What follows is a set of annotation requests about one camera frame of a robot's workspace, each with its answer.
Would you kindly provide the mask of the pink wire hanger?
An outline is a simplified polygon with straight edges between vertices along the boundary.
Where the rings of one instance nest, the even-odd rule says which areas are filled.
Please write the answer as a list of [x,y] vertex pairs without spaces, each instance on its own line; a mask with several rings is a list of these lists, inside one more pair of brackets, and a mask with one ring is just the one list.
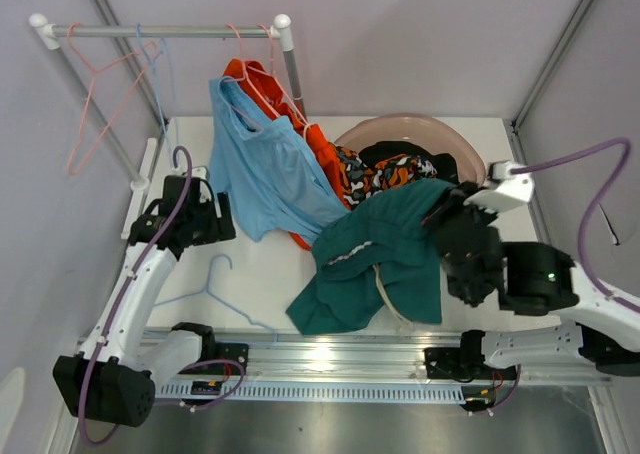
[[[153,68],[156,58],[162,54],[161,49],[157,46],[155,41],[148,41],[146,43],[141,43],[140,46],[125,54],[121,57],[111,61],[110,63],[98,68],[94,66],[75,46],[72,41],[72,37],[74,34],[77,34],[79,29],[83,27],[82,23],[76,22],[71,24],[66,31],[66,39],[69,47],[72,51],[77,55],[77,57],[82,61],[82,63],[88,69],[91,77],[89,82],[89,87],[87,88],[87,92],[84,95],[85,104],[82,111],[81,121],[78,127],[77,134],[77,142],[73,147],[70,157],[67,162],[66,170],[67,173],[71,176],[78,175],[85,165],[89,162],[99,144],[102,142],[104,137],[107,134],[112,134],[112,125],[119,118],[121,112],[129,102],[130,98],[134,94],[138,85],[145,78],[146,72]],[[126,94],[119,102],[116,107],[116,110],[111,115],[110,118],[106,119],[99,110],[97,104],[94,102],[93,95],[96,88],[97,81],[101,75],[106,75],[111,69],[119,66],[120,64],[124,64],[126,61],[136,60],[138,57],[143,56],[146,59],[146,64],[142,67],[141,71],[134,77],[134,80],[130,87],[128,88]],[[83,149],[84,142],[84,130],[85,124],[89,120],[89,117],[93,115],[95,119],[98,121],[100,132],[97,135],[96,139],[93,141],[93,144],[84,151],[84,155],[81,159],[78,158],[78,153]]]

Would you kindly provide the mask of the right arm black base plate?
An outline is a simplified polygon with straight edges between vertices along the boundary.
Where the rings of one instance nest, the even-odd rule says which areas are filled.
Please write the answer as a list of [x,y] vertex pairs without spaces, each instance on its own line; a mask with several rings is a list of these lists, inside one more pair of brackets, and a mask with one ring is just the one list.
[[509,367],[498,369],[482,362],[465,363],[461,360],[459,348],[428,347],[423,350],[426,376],[430,380],[450,380],[459,383],[471,383],[480,380],[514,381],[517,369]]

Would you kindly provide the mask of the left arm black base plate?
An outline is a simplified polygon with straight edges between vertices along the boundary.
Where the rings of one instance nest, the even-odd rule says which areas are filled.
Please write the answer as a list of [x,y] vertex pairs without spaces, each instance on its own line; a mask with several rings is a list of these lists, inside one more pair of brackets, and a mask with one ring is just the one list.
[[[219,360],[232,360],[247,368],[249,360],[249,345],[245,343],[217,343],[214,351],[214,358]],[[238,376],[240,369],[230,364],[214,364],[208,367],[207,371],[218,376]]]

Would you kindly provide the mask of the teal green shorts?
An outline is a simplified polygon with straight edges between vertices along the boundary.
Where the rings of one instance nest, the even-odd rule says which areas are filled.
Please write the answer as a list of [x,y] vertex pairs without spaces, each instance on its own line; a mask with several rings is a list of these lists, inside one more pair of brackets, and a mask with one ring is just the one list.
[[439,324],[440,260],[422,220],[452,184],[423,179],[367,199],[312,246],[316,273],[286,314],[300,334],[366,328],[384,306]]

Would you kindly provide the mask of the orange black patterned shorts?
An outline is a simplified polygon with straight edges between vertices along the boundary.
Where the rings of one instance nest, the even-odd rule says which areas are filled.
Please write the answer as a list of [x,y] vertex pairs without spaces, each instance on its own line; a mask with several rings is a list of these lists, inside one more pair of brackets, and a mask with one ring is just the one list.
[[349,210],[380,192],[437,175],[435,166],[422,155],[398,154],[368,165],[354,150],[342,146],[335,150],[339,168],[337,194]]

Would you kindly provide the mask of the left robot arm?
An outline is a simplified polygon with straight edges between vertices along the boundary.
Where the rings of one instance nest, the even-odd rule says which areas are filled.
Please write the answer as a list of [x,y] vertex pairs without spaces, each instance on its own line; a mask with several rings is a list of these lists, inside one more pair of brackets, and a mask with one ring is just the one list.
[[187,369],[209,372],[217,350],[211,327],[180,322],[146,353],[139,347],[158,295],[191,247],[234,239],[229,196],[200,177],[169,175],[162,193],[133,222],[126,258],[108,303],[77,354],[61,356],[53,378],[77,419],[128,427],[149,416],[156,391]]

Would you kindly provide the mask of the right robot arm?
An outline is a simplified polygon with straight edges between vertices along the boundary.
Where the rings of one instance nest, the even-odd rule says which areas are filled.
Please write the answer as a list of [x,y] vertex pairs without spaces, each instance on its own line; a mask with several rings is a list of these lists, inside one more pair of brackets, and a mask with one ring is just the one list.
[[563,323],[519,332],[470,330],[453,353],[425,351],[427,370],[476,378],[529,363],[592,363],[603,374],[639,374],[639,300],[616,288],[602,294],[586,270],[540,242],[504,242],[493,226],[492,192],[465,182],[445,192],[422,224],[434,242],[450,295],[476,308],[496,294],[500,309],[520,316],[555,314]]

